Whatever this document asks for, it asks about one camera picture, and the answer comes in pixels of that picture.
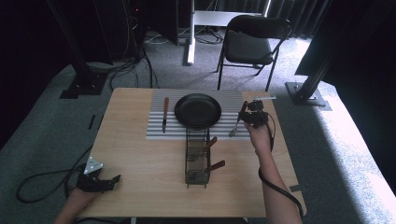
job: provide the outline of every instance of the hand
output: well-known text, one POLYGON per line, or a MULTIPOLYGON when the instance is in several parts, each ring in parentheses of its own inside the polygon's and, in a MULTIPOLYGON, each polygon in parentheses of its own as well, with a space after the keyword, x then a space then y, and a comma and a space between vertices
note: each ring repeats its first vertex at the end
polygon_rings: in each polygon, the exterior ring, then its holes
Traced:
POLYGON ((265 125, 255 129, 252 125, 245 122, 245 127, 250 134, 251 144, 256 149, 257 156, 264 153, 271 153, 270 135, 265 125))
POLYGON ((85 192, 81 189, 72 189, 54 223, 71 223, 78 213, 88 207, 100 194, 101 192, 85 192))

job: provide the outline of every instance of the black and white striped cloth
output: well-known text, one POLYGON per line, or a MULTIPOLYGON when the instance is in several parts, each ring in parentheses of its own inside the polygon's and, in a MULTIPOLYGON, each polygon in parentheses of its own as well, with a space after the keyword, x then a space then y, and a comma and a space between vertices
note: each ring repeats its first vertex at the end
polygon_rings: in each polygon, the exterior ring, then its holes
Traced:
POLYGON ((203 93, 216 99, 221 107, 221 117, 212 126, 210 137, 216 136, 219 140, 248 140, 248 131, 245 129, 243 121, 238 123, 238 132, 235 136, 229 137, 228 133, 233 129, 238 112, 244 103, 241 91, 196 91, 196 90, 170 90, 155 89, 151 100, 149 112, 147 139, 186 139, 186 128, 178 122, 175 117, 175 105, 177 101, 185 95, 191 93, 203 93), (168 114, 166 120, 166 132, 163 133, 163 102, 165 97, 169 97, 168 114))

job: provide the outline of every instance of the human arm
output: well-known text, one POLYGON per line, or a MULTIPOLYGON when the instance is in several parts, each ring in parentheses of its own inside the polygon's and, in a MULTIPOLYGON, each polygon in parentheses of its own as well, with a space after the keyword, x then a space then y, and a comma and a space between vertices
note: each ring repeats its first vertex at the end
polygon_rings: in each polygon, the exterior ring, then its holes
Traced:
MULTIPOLYGON (((265 125, 255 129, 245 123, 250 140, 259 158, 263 177, 272 184, 288 191, 279 171, 277 170, 270 147, 270 134, 265 125)), ((269 223, 302 223, 296 204, 285 195, 262 183, 265 212, 269 223)))
POLYGON ((85 192, 73 189, 67 198, 61 212, 55 218, 54 224, 71 224, 82 210, 89 206, 101 192, 85 192))

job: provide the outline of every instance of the knife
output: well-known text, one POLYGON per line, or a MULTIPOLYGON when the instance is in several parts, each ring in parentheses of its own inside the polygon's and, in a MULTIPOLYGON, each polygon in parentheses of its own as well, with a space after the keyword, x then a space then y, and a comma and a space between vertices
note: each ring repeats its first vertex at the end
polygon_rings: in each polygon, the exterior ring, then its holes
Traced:
POLYGON ((211 171, 214 171, 214 170, 216 170, 216 169, 219 169, 220 167, 223 167, 224 165, 225 165, 225 161, 219 161, 218 163, 213 164, 213 165, 207 167, 207 168, 205 169, 205 171, 206 171, 206 172, 211 172, 211 171))
POLYGON ((169 97, 165 97, 165 102, 163 103, 163 133, 165 133, 165 129, 166 129, 166 117, 168 115, 168 105, 169 105, 169 97))
POLYGON ((208 142, 206 144, 206 146, 204 147, 204 149, 202 150, 202 153, 206 153, 211 147, 213 147, 213 145, 215 145, 215 143, 218 141, 218 138, 215 136, 212 138, 212 140, 210 140, 210 142, 208 142))

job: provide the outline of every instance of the black frying pan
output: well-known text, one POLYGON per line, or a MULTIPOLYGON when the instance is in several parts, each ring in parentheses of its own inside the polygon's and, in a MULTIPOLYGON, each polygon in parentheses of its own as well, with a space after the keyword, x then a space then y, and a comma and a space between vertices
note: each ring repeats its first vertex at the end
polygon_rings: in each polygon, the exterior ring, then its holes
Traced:
POLYGON ((221 107, 211 96, 192 93, 177 101, 175 116, 186 127, 209 128, 219 121, 221 107))

